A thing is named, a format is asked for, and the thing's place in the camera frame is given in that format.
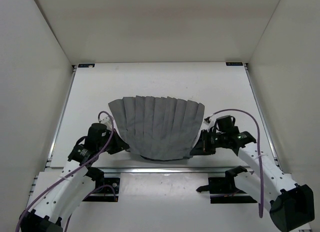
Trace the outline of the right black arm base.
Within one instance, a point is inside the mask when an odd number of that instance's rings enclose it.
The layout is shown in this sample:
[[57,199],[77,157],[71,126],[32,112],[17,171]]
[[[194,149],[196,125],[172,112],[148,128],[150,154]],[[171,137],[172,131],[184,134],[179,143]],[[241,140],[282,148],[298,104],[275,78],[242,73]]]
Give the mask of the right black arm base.
[[257,201],[235,185],[235,177],[248,170],[243,166],[225,171],[224,177],[209,177],[208,184],[196,189],[198,193],[209,192],[211,204],[256,204]]

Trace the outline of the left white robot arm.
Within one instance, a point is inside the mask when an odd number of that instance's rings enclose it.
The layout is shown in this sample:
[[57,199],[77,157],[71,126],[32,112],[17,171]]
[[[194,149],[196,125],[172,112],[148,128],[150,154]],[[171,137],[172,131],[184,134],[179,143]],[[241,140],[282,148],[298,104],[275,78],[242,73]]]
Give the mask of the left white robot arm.
[[77,140],[55,183],[45,189],[22,212],[17,232],[62,232],[77,206],[105,183],[104,172],[93,167],[101,153],[128,149],[112,121],[93,123]]

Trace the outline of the grey pleated skirt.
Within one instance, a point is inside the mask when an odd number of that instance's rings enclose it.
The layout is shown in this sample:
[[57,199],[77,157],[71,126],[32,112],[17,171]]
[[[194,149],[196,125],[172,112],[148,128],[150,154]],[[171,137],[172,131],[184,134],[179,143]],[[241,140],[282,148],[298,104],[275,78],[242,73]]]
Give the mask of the grey pleated skirt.
[[173,97],[135,96],[108,104],[129,151],[152,161],[192,157],[200,136],[205,106]]

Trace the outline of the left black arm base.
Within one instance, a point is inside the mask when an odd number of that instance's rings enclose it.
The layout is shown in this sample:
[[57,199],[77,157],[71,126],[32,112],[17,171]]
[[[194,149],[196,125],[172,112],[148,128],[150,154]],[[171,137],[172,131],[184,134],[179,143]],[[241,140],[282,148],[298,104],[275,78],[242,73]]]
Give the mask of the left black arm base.
[[119,201],[120,177],[105,177],[102,170],[89,168],[87,174],[93,182],[95,188],[83,199],[83,202],[110,202]]

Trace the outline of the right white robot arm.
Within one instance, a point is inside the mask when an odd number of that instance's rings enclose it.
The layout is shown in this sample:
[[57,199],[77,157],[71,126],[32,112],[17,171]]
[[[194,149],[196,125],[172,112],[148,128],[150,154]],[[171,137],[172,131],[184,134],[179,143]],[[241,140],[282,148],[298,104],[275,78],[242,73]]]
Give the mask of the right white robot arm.
[[290,232],[315,219],[314,194],[308,185],[299,185],[287,176],[260,149],[260,142],[247,131],[239,131],[235,118],[227,115],[216,119],[211,128],[201,131],[192,149],[194,155],[212,155],[218,148],[230,149],[248,168],[237,166],[225,172],[217,184],[197,188],[219,196],[244,192],[259,203],[259,213],[269,212],[281,232]]

